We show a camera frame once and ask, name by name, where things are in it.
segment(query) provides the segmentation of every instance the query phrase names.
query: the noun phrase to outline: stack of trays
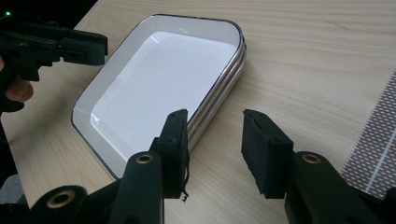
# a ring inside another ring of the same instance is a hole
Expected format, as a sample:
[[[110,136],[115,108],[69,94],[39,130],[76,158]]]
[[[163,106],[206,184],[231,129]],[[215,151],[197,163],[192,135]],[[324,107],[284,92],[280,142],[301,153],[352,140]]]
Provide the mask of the stack of trays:
[[[78,98],[72,123],[108,170],[147,151],[166,117],[188,110],[189,150],[241,76],[246,44],[232,21],[153,15],[141,21]]]

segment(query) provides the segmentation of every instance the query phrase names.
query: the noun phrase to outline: tray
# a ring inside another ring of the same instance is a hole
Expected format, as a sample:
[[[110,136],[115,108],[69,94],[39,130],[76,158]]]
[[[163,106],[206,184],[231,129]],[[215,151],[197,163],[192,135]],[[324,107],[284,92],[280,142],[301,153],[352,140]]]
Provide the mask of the tray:
[[[192,150],[240,77],[246,59],[232,21],[153,15],[109,58],[72,113],[72,123],[115,177],[149,150],[168,114],[188,110]]]

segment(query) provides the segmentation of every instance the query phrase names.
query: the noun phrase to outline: wood grain surface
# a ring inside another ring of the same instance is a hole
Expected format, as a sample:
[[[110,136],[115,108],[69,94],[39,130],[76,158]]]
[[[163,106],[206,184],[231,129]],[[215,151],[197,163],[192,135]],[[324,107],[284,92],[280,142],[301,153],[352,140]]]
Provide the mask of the wood grain surface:
[[[295,151],[341,171],[396,65],[396,2],[99,0],[76,29],[106,35],[110,57],[157,13],[234,21],[247,43],[242,76],[191,153],[190,198],[166,200],[165,222],[288,223],[284,201],[260,195],[242,158],[242,112],[267,114]],[[100,68],[42,67],[33,99],[3,115],[30,205],[62,185],[91,193],[114,180],[71,123]]]

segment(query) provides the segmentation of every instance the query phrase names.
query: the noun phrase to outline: human hand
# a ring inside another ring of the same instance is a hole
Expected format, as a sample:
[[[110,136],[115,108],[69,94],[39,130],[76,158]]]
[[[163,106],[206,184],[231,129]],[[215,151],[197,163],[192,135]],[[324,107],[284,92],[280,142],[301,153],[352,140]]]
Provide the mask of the human hand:
[[[4,60],[0,55],[0,72],[4,68]],[[11,101],[19,101],[21,103],[29,100],[33,96],[32,84],[16,75],[14,80],[9,84],[6,90],[6,97]]]

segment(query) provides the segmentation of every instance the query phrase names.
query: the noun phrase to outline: table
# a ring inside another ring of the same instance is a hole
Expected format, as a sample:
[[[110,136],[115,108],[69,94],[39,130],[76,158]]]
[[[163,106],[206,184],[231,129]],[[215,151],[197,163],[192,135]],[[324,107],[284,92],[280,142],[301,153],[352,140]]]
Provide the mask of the table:
[[[157,13],[234,21],[247,43],[242,76],[191,153],[190,197],[165,201],[166,222],[288,223],[283,200],[260,195],[243,160],[243,110],[267,114],[294,151],[317,152],[341,171],[396,65],[396,2],[98,0],[76,29],[106,35],[111,56]],[[3,114],[31,206],[63,185],[91,193],[114,181],[71,123],[100,68],[42,67],[33,99]]]

